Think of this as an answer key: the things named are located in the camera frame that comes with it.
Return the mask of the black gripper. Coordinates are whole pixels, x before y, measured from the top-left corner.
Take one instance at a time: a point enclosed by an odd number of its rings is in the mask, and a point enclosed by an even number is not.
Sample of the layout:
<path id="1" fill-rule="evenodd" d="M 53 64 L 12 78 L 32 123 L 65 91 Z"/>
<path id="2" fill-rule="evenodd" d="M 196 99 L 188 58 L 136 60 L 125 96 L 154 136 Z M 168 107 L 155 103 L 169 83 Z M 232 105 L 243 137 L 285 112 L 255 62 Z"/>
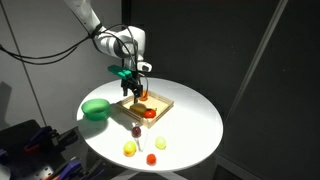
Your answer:
<path id="1" fill-rule="evenodd" d="M 139 98 L 143 94 L 143 86 L 134 78 L 128 80 L 121 80 L 121 87 L 123 90 L 123 96 L 128 96 L 128 91 L 131 90 L 134 93 L 134 103 L 138 103 Z"/>

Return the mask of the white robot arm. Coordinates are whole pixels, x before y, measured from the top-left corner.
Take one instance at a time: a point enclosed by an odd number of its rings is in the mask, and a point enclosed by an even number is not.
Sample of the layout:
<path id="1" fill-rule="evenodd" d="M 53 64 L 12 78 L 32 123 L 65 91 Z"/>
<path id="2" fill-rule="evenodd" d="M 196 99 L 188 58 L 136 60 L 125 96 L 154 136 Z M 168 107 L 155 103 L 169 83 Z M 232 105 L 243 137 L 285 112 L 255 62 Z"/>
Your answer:
<path id="1" fill-rule="evenodd" d="M 64 0 L 73 14 L 89 33 L 95 47 L 103 54 L 123 60 L 122 66 L 111 65 L 108 71 L 121 78 L 123 95 L 131 90 L 134 102 L 143 96 L 141 72 L 150 72 L 152 65 L 144 61 L 145 31 L 124 25 L 118 32 L 102 25 L 91 6 L 91 0 Z"/>

